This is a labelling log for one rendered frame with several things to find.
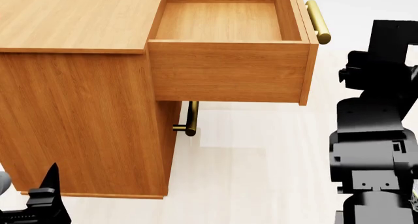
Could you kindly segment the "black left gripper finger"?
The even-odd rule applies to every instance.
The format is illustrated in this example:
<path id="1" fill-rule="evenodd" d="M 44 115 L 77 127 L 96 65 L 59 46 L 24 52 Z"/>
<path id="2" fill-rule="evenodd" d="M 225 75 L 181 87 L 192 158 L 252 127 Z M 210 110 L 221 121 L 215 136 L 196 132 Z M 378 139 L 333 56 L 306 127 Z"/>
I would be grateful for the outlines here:
<path id="1" fill-rule="evenodd" d="M 71 224 L 60 191 L 59 169 L 54 163 L 37 189 L 29 190 L 27 207 L 31 214 L 29 224 Z"/>

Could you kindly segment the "wooden cabinet body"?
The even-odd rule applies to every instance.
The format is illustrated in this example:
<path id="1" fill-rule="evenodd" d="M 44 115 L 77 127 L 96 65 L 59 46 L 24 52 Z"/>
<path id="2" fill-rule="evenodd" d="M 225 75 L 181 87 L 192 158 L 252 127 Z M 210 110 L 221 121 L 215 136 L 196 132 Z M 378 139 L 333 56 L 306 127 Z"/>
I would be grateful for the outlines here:
<path id="1" fill-rule="evenodd" d="M 162 0 L 0 0 L 0 164 L 27 194 L 162 199 L 148 41 Z"/>

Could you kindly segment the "wooden drawer front panel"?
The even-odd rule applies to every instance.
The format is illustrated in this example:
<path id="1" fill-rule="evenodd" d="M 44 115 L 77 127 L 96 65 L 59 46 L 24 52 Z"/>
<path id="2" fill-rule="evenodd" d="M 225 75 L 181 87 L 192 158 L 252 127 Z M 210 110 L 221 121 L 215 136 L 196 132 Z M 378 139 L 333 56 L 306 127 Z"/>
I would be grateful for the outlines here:
<path id="1" fill-rule="evenodd" d="M 166 183 L 163 188 L 163 196 L 167 196 L 169 192 L 170 172 L 177 135 L 177 132 L 173 131 L 172 126 L 177 125 L 179 122 L 181 107 L 182 102 L 156 102 L 156 119 Z"/>

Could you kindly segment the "open wooden drawer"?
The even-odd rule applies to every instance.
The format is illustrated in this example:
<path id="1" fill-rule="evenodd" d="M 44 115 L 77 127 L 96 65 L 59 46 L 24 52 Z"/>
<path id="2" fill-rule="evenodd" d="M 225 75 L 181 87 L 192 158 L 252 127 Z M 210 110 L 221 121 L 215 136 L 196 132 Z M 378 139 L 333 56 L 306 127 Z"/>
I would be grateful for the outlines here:
<path id="1" fill-rule="evenodd" d="M 157 14 L 157 100 L 307 104 L 319 43 L 304 0 L 162 0 Z"/>

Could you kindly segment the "grey rounded robot part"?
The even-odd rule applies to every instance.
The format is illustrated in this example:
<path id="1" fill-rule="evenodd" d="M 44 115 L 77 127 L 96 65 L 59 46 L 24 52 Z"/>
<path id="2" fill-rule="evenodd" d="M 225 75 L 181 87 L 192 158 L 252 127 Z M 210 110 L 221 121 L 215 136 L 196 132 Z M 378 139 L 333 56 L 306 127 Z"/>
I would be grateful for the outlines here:
<path id="1" fill-rule="evenodd" d="M 11 184 L 9 174 L 5 171 L 0 171 L 0 196 L 10 188 Z"/>

